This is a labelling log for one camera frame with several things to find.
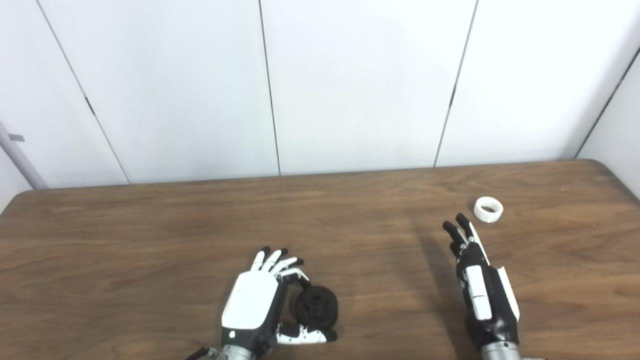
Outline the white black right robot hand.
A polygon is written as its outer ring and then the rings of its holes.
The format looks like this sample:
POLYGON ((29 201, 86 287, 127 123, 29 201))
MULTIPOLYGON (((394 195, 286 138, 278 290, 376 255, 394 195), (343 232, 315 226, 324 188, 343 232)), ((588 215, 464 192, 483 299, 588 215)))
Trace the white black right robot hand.
POLYGON ((466 307, 465 328, 479 351, 519 346, 520 310, 505 268, 491 265, 473 223, 462 213, 444 221, 455 257, 455 276, 466 307))

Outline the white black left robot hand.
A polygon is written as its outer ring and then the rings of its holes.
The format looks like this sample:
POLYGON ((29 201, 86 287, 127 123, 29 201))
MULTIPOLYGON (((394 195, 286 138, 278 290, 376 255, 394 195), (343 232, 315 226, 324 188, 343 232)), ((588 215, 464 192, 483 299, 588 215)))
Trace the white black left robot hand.
POLYGON ((338 333, 329 325, 313 325, 299 317, 283 322, 282 313, 290 286, 298 284, 302 294, 313 289, 302 271, 304 260, 287 257, 287 248, 261 248, 250 268, 236 278, 221 315, 221 350, 209 356, 215 360, 260 360, 277 344, 301 346, 335 342, 338 333))

